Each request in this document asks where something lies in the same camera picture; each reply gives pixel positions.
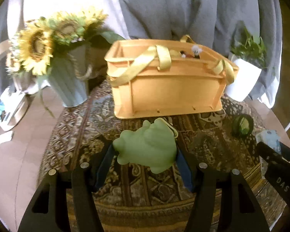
white tag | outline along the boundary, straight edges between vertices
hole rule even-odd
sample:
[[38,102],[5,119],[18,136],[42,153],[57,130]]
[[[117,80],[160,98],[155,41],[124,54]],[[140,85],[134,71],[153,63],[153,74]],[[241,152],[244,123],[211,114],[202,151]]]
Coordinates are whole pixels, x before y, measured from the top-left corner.
[[1,134],[0,135],[0,144],[7,142],[7,141],[11,141],[13,134],[14,134],[14,131],[8,131],[4,134]]

orange plastic crate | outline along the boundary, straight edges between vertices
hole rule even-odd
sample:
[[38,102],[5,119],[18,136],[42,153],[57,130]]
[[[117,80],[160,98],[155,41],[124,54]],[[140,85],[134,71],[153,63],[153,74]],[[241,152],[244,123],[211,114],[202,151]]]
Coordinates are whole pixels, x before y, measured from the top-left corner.
[[[194,44],[154,39],[116,41],[105,59],[125,57],[128,61],[108,62],[107,74],[115,77],[118,69],[126,69],[152,45],[193,54],[191,47]],[[136,78],[124,85],[112,87],[115,116],[126,119],[221,110],[220,98],[226,87],[225,72],[216,75],[208,69],[207,64],[224,59],[233,67],[235,76],[238,67],[214,50],[198,46],[203,50],[200,59],[172,58],[170,69],[158,70],[159,59],[155,58]]]

white plant pot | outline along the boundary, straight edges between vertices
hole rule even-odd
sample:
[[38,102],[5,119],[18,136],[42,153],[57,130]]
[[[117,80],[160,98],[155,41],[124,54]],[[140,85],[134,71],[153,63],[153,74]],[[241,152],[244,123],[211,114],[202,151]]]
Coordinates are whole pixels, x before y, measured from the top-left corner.
[[228,85],[224,92],[231,99],[242,102],[256,84],[260,76],[261,69],[241,58],[235,59],[235,57],[236,56],[233,55],[231,61],[239,67],[239,71],[234,83]]

wooden floor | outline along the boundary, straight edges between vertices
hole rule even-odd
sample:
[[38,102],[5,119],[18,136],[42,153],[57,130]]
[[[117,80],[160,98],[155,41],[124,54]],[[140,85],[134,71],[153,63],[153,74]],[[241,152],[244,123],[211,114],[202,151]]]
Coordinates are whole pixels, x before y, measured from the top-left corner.
[[286,127],[290,122],[290,10],[281,0],[281,13],[283,21],[283,51],[281,65],[281,82],[279,85],[273,112]]

sunflower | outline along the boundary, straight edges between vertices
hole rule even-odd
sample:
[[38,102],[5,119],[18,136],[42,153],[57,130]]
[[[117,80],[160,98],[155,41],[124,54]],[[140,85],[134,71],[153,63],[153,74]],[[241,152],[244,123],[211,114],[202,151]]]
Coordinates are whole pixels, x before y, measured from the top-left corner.
[[19,59],[26,71],[32,70],[34,75],[47,73],[52,56],[51,32],[42,24],[28,24],[27,29],[20,32]]
[[85,18],[86,28],[92,24],[94,24],[95,28],[99,28],[107,18],[107,14],[103,14],[102,9],[97,10],[94,6],[90,6],[88,9],[82,9],[79,16]]
[[47,25],[54,31],[54,40],[69,45],[81,41],[85,33],[85,19],[67,12],[57,12],[48,19]]

